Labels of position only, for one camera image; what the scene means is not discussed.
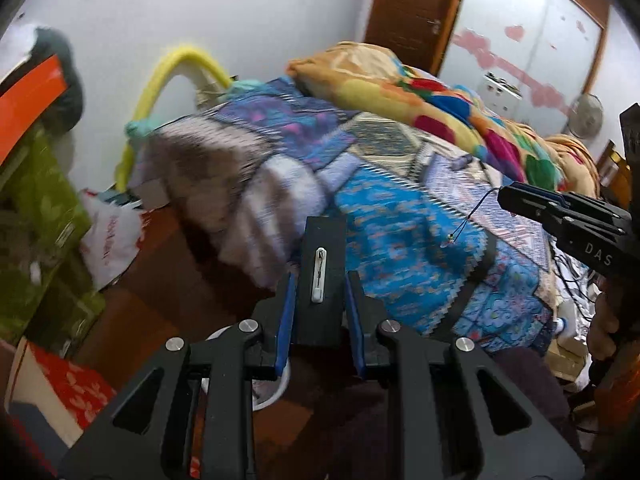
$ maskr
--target white bowl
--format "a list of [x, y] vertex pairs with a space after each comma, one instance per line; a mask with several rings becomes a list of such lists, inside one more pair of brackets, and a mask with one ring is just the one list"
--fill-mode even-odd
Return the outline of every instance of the white bowl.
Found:
[[[229, 326], [225, 326], [220, 330], [215, 331], [209, 337], [209, 339], [215, 339], [220, 334], [222, 334]], [[282, 377], [278, 377], [275, 381], [258, 381], [253, 380], [253, 398], [254, 398], [254, 412], [258, 412], [266, 408], [267, 406], [271, 406], [276, 400], [278, 400], [284, 391], [289, 386], [289, 379], [291, 377], [291, 366], [289, 363], [289, 359], [287, 358], [287, 363], [285, 364], [284, 370], [282, 372]], [[209, 392], [209, 379], [202, 380], [202, 390], [205, 393]]]

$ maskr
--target wooden chair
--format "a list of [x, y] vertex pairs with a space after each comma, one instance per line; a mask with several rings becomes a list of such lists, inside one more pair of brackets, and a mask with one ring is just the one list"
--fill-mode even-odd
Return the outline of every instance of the wooden chair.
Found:
[[600, 176], [600, 194], [606, 202], [622, 209], [631, 202], [631, 170], [610, 140], [596, 163]]

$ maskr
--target metal screw head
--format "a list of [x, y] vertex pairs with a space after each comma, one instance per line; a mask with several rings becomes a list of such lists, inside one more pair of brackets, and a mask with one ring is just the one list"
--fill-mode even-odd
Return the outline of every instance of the metal screw head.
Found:
[[398, 323], [395, 319], [385, 319], [382, 323], [380, 323], [380, 328], [385, 332], [396, 333], [400, 330], [400, 323]]
[[456, 346], [463, 352], [471, 352], [476, 345], [468, 337], [459, 337], [458, 339], [456, 339]]
[[182, 339], [181, 337], [172, 337], [171, 339], [168, 339], [166, 343], [164, 343], [164, 347], [169, 352], [177, 352], [178, 350], [182, 350], [183, 346], [184, 339]]
[[258, 329], [258, 322], [255, 319], [245, 319], [238, 327], [242, 332], [255, 332]]

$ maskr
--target black wire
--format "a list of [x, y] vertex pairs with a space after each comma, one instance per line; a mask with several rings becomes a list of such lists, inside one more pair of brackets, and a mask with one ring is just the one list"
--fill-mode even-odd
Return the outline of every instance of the black wire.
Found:
[[476, 206], [471, 210], [471, 213], [469, 213], [465, 219], [463, 220], [462, 224], [460, 224], [458, 227], [456, 227], [453, 232], [449, 235], [449, 238], [453, 238], [453, 236], [455, 235], [456, 237], [453, 238], [453, 242], [455, 242], [456, 240], [458, 240], [458, 237], [462, 234], [462, 230], [466, 227], [466, 224], [469, 222], [469, 219], [471, 218], [471, 215], [473, 213], [475, 213], [478, 208], [480, 207], [480, 205], [482, 204], [482, 202], [484, 202], [484, 199], [487, 198], [492, 192], [494, 191], [500, 191], [499, 187], [492, 187], [489, 191], [487, 191], [484, 196], [480, 199], [480, 202], [478, 202], [476, 204]]
[[[562, 278], [562, 276], [558, 273], [554, 273], [558, 278]], [[582, 283], [582, 280], [566, 280], [567, 283]]]
[[583, 428], [582, 426], [578, 426], [577, 424], [574, 424], [574, 428], [578, 431], [581, 431], [583, 433], [588, 433], [590, 435], [607, 435], [610, 433], [605, 433], [603, 431], [597, 431], [597, 430], [587, 430], [587, 428]]
[[[593, 321], [593, 317], [588, 316], [587, 314], [585, 314], [582, 311], [582, 308], [580, 307], [580, 303], [578, 302], [577, 298], [574, 296], [574, 292], [571, 290], [571, 288], [569, 288], [569, 284], [567, 283], [567, 281], [565, 280], [564, 276], [562, 275], [562, 271], [560, 270], [560, 266], [558, 265], [558, 260], [557, 260], [558, 254], [556, 254], [556, 252], [554, 251], [554, 248], [553, 248], [553, 246], [551, 244], [549, 244], [549, 248], [551, 249], [551, 255], [552, 255], [554, 263], [556, 264], [556, 269], [558, 270], [559, 277], [562, 280], [562, 282], [564, 283], [564, 289], [567, 291], [567, 293], [569, 294], [569, 296], [573, 300], [573, 302], [575, 304], [575, 309], [578, 311], [578, 314], [580, 314], [580, 316], [585, 321], [590, 323], [591, 321]], [[585, 295], [582, 294], [582, 292], [580, 291], [580, 288], [578, 288], [578, 292], [580, 292], [580, 294], [584, 298], [586, 298], [588, 301], [591, 301], [589, 298], [587, 298]]]
[[569, 421], [571, 422], [572, 426], [576, 430], [581, 431], [582, 433], [587, 433], [587, 434], [590, 434], [590, 435], [610, 435], [610, 434], [612, 434], [612, 433], [609, 433], [608, 431], [589, 430], [588, 428], [584, 428], [582, 426], [578, 426], [578, 424], [575, 421], [575, 412], [574, 412], [574, 410], [571, 410], [571, 412], [569, 412]]
[[596, 302], [595, 302], [595, 301], [593, 301], [589, 296], [587, 296], [587, 295], [582, 291], [582, 289], [581, 289], [580, 287], [578, 287], [575, 291], [580, 295], [580, 297], [581, 297], [581, 298], [583, 298], [584, 300], [587, 300], [587, 302], [588, 302], [588, 303], [590, 303], [590, 304], [594, 304], [594, 305], [596, 304]]
[[560, 258], [561, 262], [564, 263], [564, 265], [569, 269], [569, 272], [571, 273], [571, 275], [576, 278], [579, 281], [582, 281], [584, 278], [586, 278], [590, 272], [589, 269], [587, 269], [583, 275], [580, 275], [578, 273], [575, 272], [574, 269], [574, 264], [572, 263], [572, 261], [569, 259], [569, 256], [567, 254], [557, 254], [556, 253], [556, 258]]

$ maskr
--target yellow pipe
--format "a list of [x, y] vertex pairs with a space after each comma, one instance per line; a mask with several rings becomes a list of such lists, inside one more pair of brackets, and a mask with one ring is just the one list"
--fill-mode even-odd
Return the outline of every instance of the yellow pipe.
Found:
[[[193, 63], [204, 72], [208, 72], [224, 89], [229, 88], [232, 84], [232, 80], [226, 71], [204, 50], [194, 46], [179, 46], [167, 54], [156, 66], [149, 83], [147, 83], [138, 100], [136, 109], [133, 112], [133, 121], [139, 121], [149, 116], [171, 72], [182, 62]], [[122, 153], [122, 160], [115, 171], [117, 191], [125, 192], [127, 190], [127, 182], [135, 161], [136, 154], [127, 142]]]

